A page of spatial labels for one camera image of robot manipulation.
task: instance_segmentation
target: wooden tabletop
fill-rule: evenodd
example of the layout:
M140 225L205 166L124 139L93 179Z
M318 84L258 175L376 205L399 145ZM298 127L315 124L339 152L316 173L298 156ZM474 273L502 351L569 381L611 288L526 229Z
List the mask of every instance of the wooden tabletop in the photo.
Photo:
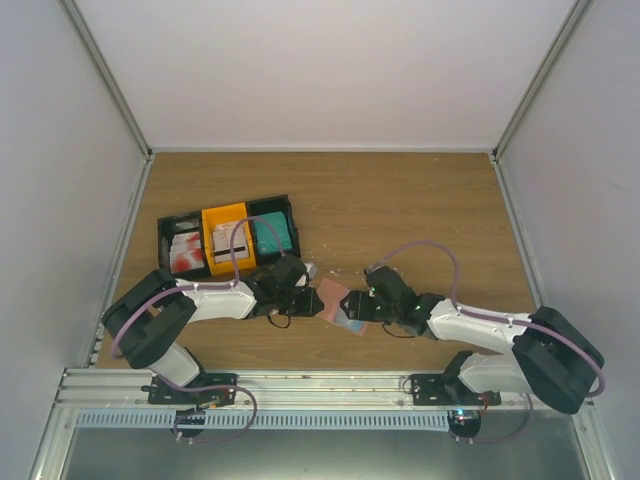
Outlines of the wooden tabletop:
M293 205L302 258L318 267L315 285L328 277L364 289L364 267L402 243L428 238L458 255L460 302L513 312L533 308L500 189L482 154L158 154L117 296L158 267L158 218L284 193ZM407 250L390 266L416 292L450 290L452 266L434 248ZM109 357L111 339L105 337L97 366L126 367ZM188 325L178 341L210 369L430 370L467 348L396 339L375 324L360 338L319 318L294 318L287 330L263 318L202 321Z

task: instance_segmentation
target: white panel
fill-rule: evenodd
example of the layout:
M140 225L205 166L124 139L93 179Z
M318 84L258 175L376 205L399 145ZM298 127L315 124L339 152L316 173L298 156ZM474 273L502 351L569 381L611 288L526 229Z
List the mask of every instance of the white panel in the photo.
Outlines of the white panel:
M548 303L602 351L596 405L638 478L640 8L596 2L504 159Z
M489 149L572 0L80 0L153 147Z
M0 45L0 465L17 479L95 331L142 159L56 2L0 2Z

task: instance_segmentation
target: orange container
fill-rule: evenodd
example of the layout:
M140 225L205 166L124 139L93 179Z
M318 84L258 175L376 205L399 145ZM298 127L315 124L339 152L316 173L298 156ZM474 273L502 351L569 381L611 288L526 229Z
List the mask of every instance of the orange container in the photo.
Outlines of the orange container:
M233 272L231 261L218 262L214 260L214 248L212 234L216 225L228 222L238 222L243 218L247 218L247 207L245 203L234 203L233 205L225 205L224 207L207 208L202 210L202 233L204 236L204 253L209 263L211 275L220 275L222 273ZM244 234L247 238L247 248L249 249L248 258L238 258L238 268L240 270L251 270L256 268L256 256L253 250L253 239L251 237L251 229L249 222L242 225Z

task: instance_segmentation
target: white backdrop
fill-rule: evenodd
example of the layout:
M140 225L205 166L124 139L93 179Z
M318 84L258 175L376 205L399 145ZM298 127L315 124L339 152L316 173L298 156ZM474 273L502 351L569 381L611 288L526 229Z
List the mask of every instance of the white backdrop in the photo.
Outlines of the white backdrop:
M54 1L0 2L0 477L81 366L142 155Z
M595 2L504 156L544 293L605 357L596 399L638 478L640 8Z
M572 0L79 0L152 147L480 149Z

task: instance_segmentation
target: grey floor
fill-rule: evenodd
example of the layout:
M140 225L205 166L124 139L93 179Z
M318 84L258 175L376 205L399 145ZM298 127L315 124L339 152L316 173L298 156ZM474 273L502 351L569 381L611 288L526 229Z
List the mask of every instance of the grey floor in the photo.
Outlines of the grey floor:
M504 434L521 419L522 413L487 415L481 434ZM168 430L80 429L65 478L588 478L576 445L568 417L540 412L524 437L497 445L458 445L437 432L255 430L229 443L190 446L176 445Z

